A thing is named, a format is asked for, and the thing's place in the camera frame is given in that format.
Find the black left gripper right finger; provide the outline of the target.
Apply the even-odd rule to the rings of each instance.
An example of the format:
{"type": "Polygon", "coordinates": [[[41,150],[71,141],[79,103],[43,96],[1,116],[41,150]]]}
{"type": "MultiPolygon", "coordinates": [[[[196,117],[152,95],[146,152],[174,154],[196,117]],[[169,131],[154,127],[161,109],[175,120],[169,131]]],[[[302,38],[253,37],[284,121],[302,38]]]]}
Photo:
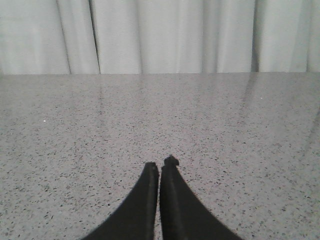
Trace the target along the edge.
{"type": "Polygon", "coordinates": [[[178,159],[164,160],[160,181],[160,218],[164,240],[240,240],[195,196],[177,169],[178,159]]]}

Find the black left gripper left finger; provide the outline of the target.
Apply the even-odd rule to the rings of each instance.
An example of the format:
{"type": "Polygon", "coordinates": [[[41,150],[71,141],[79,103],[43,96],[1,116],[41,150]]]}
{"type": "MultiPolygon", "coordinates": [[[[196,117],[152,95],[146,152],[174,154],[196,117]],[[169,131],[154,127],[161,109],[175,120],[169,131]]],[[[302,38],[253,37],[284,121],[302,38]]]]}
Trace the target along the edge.
{"type": "Polygon", "coordinates": [[[85,240],[152,240],[158,200],[159,171],[147,162],[121,205],[85,240]]]}

